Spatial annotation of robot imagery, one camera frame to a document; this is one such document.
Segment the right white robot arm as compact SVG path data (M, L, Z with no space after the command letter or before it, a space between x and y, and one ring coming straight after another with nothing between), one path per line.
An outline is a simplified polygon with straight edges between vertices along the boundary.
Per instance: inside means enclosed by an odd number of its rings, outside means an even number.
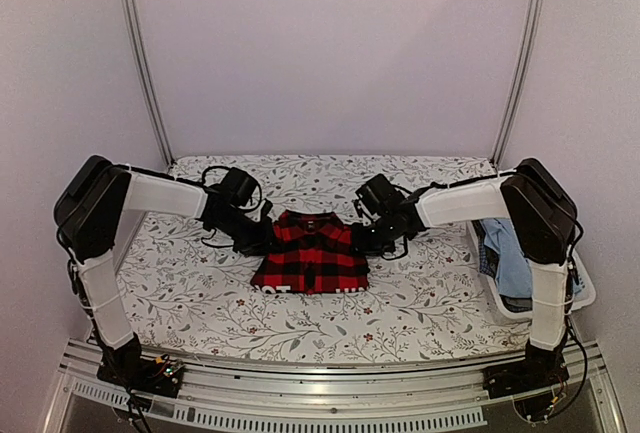
M409 195L378 174L356 196L356 204L373 217L353 226L353 247L367 256L390 253L397 240L408 241L448 223L510 220L517 249L532 272L529 343L539 350L518 365L517 380L524 388L537 389L554 375L556 362L547 351L566 337L569 272L582 229L575 203L537 159L494 175L433 182Z

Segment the white plastic laundry basket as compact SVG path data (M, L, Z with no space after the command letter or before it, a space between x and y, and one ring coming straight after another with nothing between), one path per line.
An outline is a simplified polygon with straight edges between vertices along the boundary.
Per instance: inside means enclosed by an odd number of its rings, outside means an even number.
M466 235L471 249L471 257L476 264L479 272L478 263L478 247L477 236L472 226L472 222L466 223ZM569 276L573 287L573 303L571 311L577 311L581 308L594 303L596 299L596 291L591 278L584 266L581 258L577 253L573 254L575 264L575 275ZM532 300L530 299L514 299L502 296L498 293L495 278L491 278L479 272L479 276L485 292L490 298L490 310L495 321L499 324L509 322L526 322L532 318Z

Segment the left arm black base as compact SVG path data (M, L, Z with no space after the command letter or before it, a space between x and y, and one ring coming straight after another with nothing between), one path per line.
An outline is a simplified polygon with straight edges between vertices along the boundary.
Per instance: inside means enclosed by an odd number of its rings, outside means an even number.
M144 358L138 343L121 348L105 347L97 378L126 390L177 398L182 386L184 363L163 354Z

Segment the red black plaid shirt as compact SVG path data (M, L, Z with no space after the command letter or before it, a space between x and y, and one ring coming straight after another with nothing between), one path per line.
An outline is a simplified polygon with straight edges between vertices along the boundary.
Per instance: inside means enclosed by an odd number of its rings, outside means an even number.
M353 247L352 227L335 213L286 210L250 284L267 294L356 293L369 288L369 272L366 256Z

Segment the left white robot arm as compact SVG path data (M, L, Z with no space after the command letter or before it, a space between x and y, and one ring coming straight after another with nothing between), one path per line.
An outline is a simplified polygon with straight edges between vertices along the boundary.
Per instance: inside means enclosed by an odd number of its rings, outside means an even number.
M116 281L113 250L121 218L129 211L179 216L200 222L206 231L221 232L234 252L260 256L273 239L262 200L253 220L249 199L259 187L248 173L231 167L217 184L176 178L94 155L77 172L54 206L56 239L67 253L68 275L101 344L117 350L108 363L128 387L148 379L148 365L123 347L136 335L127 319Z

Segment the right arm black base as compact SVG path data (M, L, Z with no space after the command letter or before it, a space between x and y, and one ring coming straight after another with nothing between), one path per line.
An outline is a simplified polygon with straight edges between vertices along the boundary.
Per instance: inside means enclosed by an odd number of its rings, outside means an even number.
M544 350L527 343L522 360L484 368L482 387L494 399L564 383L569 373L563 348Z

